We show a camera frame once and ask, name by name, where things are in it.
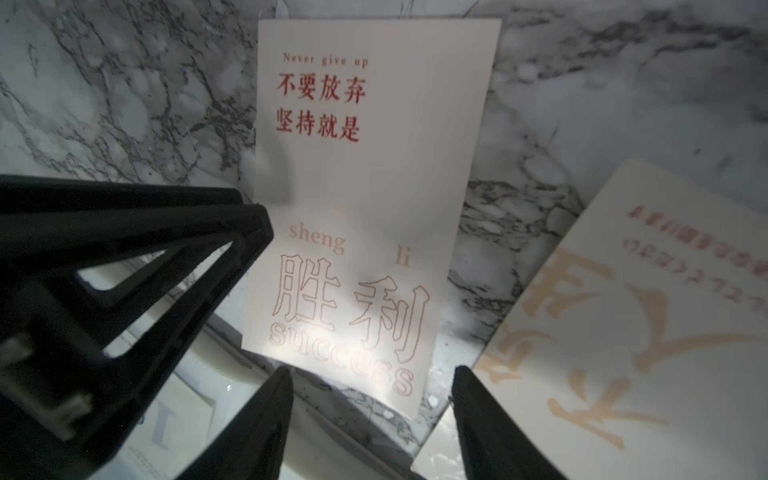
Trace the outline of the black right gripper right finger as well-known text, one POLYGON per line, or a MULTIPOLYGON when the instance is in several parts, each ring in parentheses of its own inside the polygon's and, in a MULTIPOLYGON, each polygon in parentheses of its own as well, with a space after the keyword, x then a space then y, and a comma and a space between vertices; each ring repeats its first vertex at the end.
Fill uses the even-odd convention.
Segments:
POLYGON ((466 366, 455 369, 452 401, 469 480, 565 479, 466 366))

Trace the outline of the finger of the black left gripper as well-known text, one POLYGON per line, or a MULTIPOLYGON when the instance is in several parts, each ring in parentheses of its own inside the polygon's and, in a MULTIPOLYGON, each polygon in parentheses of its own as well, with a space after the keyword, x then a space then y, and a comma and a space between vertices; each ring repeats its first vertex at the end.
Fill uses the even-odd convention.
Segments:
POLYGON ((273 237, 260 205, 1 218, 1 462, 111 459, 273 237))
POLYGON ((3 175, 3 214, 229 205, 243 202, 232 188, 162 186, 3 175))

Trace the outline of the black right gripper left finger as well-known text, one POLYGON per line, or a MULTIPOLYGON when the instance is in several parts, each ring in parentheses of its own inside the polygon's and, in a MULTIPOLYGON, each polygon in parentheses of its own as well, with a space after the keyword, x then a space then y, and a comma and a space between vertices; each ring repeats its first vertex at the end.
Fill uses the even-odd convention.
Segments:
POLYGON ((181 479, 277 479, 292 406, 290 372, 280 367, 258 389, 181 479))

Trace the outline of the white photo album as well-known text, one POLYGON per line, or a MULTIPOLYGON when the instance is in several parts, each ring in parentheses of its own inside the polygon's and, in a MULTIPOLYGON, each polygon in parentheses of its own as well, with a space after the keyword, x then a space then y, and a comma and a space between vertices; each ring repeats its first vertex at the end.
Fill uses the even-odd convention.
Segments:
MULTIPOLYGON (((232 424, 280 362, 242 350, 248 281, 211 315, 98 479, 173 479, 232 424)), ((408 479, 424 426, 296 367, 281 479, 408 479)))

